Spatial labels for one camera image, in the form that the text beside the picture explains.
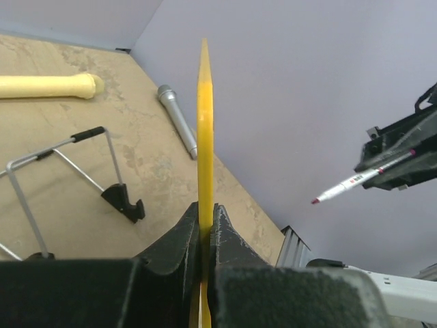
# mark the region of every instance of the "black handle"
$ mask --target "black handle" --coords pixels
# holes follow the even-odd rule
[[[75,144],[76,142],[95,137],[96,135],[101,135],[102,133],[104,133],[104,127],[98,126],[90,130],[76,133],[75,135],[72,135],[71,138],[74,138],[73,143]]]
[[[47,150],[46,152],[43,152],[42,154],[37,155],[36,161],[41,161],[42,159],[45,159],[46,157],[49,157],[54,153],[55,151],[53,149]]]

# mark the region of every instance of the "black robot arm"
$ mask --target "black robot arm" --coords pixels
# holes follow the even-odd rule
[[[421,109],[425,101],[430,105]],[[400,121],[367,131],[371,141],[363,146],[355,172],[379,167],[411,149],[416,156],[367,181],[363,184],[365,189],[411,187],[437,178],[437,84],[419,97],[414,108],[414,114]]]

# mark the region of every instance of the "black rubber foot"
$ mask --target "black rubber foot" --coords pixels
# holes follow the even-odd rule
[[[30,255],[28,258],[25,259],[25,261],[34,261],[34,260],[54,260],[55,259],[55,254],[53,253],[48,253],[48,257],[45,258],[44,256],[42,256],[42,253],[34,253],[32,255]]]
[[[103,191],[102,197],[133,223],[145,217],[143,201],[139,200],[135,205],[131,205],[125,184],[113,184]]]
[[[325,258],[316,258],[307,263],[307,268],[344,268],[345,264],[342,261],[327,260]]]

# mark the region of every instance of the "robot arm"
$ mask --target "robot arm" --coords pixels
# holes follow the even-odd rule
[[[437,282],[384,275],[355,266],[346,265],[344,269],[367,274],[380,290],[391,316],[437,324]]]
[[[426,100],[431,105],[421,109],[420,104]],[[429,88],[414,108],[414,114],[392,125],[367,131],[371,141],[363,146],[356,172],[384,165],[409,149],[418,152],[414,158],[365,182],[365,189],[411,187],[437,178],[437,85]]]

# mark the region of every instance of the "foam roller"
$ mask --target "foam roller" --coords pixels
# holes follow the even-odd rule
[[[0,76],[0,98],[78,97],[91,99],[104,90],[103,80],[93,74],[70,77]]]

